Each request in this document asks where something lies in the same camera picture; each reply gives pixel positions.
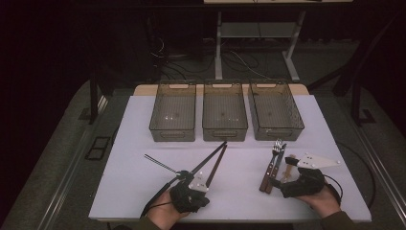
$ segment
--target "cable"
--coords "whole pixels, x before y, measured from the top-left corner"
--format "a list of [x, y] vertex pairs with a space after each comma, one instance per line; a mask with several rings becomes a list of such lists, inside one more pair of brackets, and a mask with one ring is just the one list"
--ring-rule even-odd
[[376, 196], [376, 182], [375, 182], [375, 178], [373, 176], [373, 172], [370, 168], [370, 166], [367, 164], [367, 162], [358, 154], [358, 152], [356, 152], [355, 150], [353, 150], [352, 148], [348, 147], [347, 145], [345, 145], [344, 143], [341, 142], [337, 142], [337, 144], [340, 144], [342, 147], [344, 147], [345, 149], [351, 151], [352, 153], [354, 153], [360, 160], [361, 162], [365, 165], [365, 167], [367, 168], [370, 176], [371, 176], [371, 181], [372, 181], [372, 196], [371, 196], [371, 200], [368, 203], [368, 208], [371, 209], [373, 202], [375, 201], [375, 196]]
[[163, 39], [161, 39], [160, 37], [157, 37], [161, 42], [162, 42], [162, 47], [161, 47], [161, 49], [159, 49], [159, 51], [158, 52], [162, 52], [163, 50], [164, 50], [164, 48], [165, 48], [165, 43], [164, 43], [164, 40]]
[[258, 73], [257, 71], [251, 69], [251, 67], [250, 67], [238, 54], [236, 54], [236, 52], [230, 51], [230, 53], [234, 54], [237, 58], [239, 58], [239, 59], [242, 61], [242, 63], [244, 63], [244, 65], [245, 65], [249, 70], [251, 70], [251, 72], [253, 72], [254, 74], [256, 74], [256, 75], [258, 75], [258, 76], [261, 76], [261, 77], [263, 77], [263, 78], [266, 78], [266, 79], [270, 79], [270, 78], [268, 78], [268, 77], [266, 77], [266, 76], [264, 76], [264, 75]]
[[159, 207], [159, 206], [162, 206], [162, 205], [172, 204], [172, 203], [173, 203], [173, 201], [166, 202], [166, 203], [161, 203], [161, 204], [155, 204], [155, 205], [149, 206], [148, 210], [151, 210], [152, 208]]
[[[225, 54], [227, 54], [227, 53], [232, 53], [232, 50], [228, 50], [228, 51], [226, 51], [225, 52]], [[247, 54], [245, 54], [246, 56], [248, 56], [248, 57], [250, 57], [254, 62], [255, 62], [255, 64], [254, 65], [250, 65], [250, 64], [248, 64], [247, 63], [247, 61], [244, 61], [246, 64], [244, 64], [244, 62], [243, 63], [241, 63], [241, 61], [235, 61], [235, 60], [232, 60], [232, 59], [230, 59], [230, 58], [228, 58], [228, 57], [226, 57], [226, 56], [224, 56], [225, 58], [227, 58], [228, 60], [230, 60], [231, 62], [233, 62], [234, 64], [237, 64], [237, 65], [240, 65], [240, 66], [244, 66], [244, 67], [246, 67], [247, 65], [248, 65], [248, 67], [250, 67], [250, 68], [257, 68], [257, 67], [259, 67], [259, 61], [253, 56], [253, 55], [247, 55]]]
[[244, 68], [243, 70], [241, 70], [241, 69], [236, 69], [235, 67], [233, 67], [233, 66], [229, 63], [229, 61], [231, 61], [231, 62], [235, 62], [235, 61], [229, 59], [228, 57], [226, 57], [226, 56], [224, 56], [224, 55], [221, 55], [221, 61], [223, 61], [230, 69], [232, 69], [232, 70], [234, 70], [234, 71], [237, 71], [237, 72], [240, 72], [240, 73], [246, 73], [246, 72], [249, 72], [249, 71], [250, 71], [250, 70], [247, 69], [247, 68]]
[[210, 63], [209, 63], [209, 65], [208, 65], [206, 68], [204, 68], [204, 69], [202, 69], [202, 70], [195, 70], [195, 71], [189, 70], [189, 69], [187, 69], [187, 68], [185, 68], [185, 67], [183, 67], [183, 66], [181, 66], [181, 65], [179, 65], [179, 64], [176, 64], [176, 63], [174, 63], [174, 62], [172, 62], [172, 61], [169, 61], [168, 64], [175, 65], [175, 66], [177, 66], [177, 67], [183, 69], [183, 70], [186, 71], [186, 72], [196, 74], [196, 73], [203, 73], [203, 72], [208, 71], [208, 70], [210, 69], [210, 67], [212, 66], [213, 62], [214, 62], [214, 57], [210, 60]]
[[179, 70], [177, 70], [177, 69], [175, 69], [175, 68], [173, 68], [173, 67], [167, 66], [167, 65], [165, 65], [165, 66], [163, 66], [163, 67], [168, 68], [168, 69], [171, 69], [171, 70], [174, 70], [174, 71], [177, 72], [180, 76], [182, 76], [182, 78], [183, 78], [184, 80], [186, 79], [185, 75], [184, 75], [182, 72], [180, 72]]
[[185, 75], [186, 77], [191, 77], [191, 78], [197, 78], [197, 79], [200, 79], [200, 80], [204, 80], [204, 78], [202, 78], [202, 77], [200, 77], [200, 76], [198, 76], [198, 75]]
[[343, 199], [343, 194], [344, 194], [344, 192], [343, 192], [343, 188], [341, 187], [340, 183], [338, 183], [337, 180], [335, 180], [334, 178], [332, 178], [332, 177], [329, 176], [329, 175], [323, 174], [323, 176], [325, 176], [325, 177], [331, 179], [332, 181], [334, 181], [334, 182], [338, 185], [338, 188], [340, 188], [340, 199]]
[[152, 52], [150, 52], [153, 56], [155, 56], [155, 57], [157, 57], [157, 58], [164, 58], [164, 56], [158, 56], [158, 55], [156, 55], [156, 54], [154, 54], [154, 53], [152, 53]]
[[164, 71], [160, 71], [161, 72], [161, 74], [163, 74], [163, 75], [165, 75], [169, 80], [170, 80], [170, 76], [167, 74], [167, 73], [165, 73]]

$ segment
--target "table surface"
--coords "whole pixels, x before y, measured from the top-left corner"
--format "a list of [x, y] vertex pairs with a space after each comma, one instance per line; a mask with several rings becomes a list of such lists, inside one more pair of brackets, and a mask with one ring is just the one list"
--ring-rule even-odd
[[[128, 101], [89, 218], [100, 221], [137, 220], [153, 195], [175, 177], [173, 172], [144, 158], [144, 154], [177, 171], [190, 171], [221, 144], [203, 141], [203, 97], [199, 94], [199, 87], [196, 97], [196, 140], [172, 143], [155, 143], [148, 129], [156, 85], [137, 87], [137, 96], [130, 97]], [[315, 98], [308, 95], [302, 85], [291, 85], [291, 88], [305, 128], [297, 141], [286, 142], [285, 156], [295, 154], [300, 159], [308, 152], [341, 161], [340, 166], [325, 168], [322, 172], [341, 184], [344, 190], [342, 209], [354, 221], [371, 221], [371, 213], [335, 145]], [[244, 100], [249, 124], [245, 141], [228, 143], [206, 195], [211, 202], [182, 221], [301, 222], [317, 219], [307, 205], [295, 198], [283, 198], [278, 189], [274, 188], [270, 195], [259, 191], [272, 157], [273, 142], [255, 140], [247, 97]], [[209, 176], [215, 159], [201, 169], [204, 177]], [[281, 179], [285, 167], [282, 161], [277, 179]], [[293, 169], [292, 180], [298, 176], [297, 170]]]

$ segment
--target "transparent storage bin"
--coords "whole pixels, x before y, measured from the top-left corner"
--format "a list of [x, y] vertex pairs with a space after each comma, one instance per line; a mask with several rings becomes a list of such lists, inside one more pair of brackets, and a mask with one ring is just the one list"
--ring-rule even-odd
[[287, 80], [250, 80], [248, 98], [255, 139], [296, 141], [305, 128]]
[[161, 80], [149, 130], [155, 142], [195, 140], [195, 80]]
[[242, 142], [248, 129], [240, 80], [205, 80], [203, 140]]

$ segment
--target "hand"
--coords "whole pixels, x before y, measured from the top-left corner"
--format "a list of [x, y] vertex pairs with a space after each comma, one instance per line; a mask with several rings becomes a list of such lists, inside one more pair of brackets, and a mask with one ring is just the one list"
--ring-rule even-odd
[[179, 219], [186, 217], [189, 213], [180, 214], [171, 203], [169, 190], [166, 190], [152, 203], [147, 217], [162, 230], [169, 230]]
[[327, 186], [318, 194], [302, 195], [296, 198], [310, 205], [322, 219], [341, 211], [340, 205]]

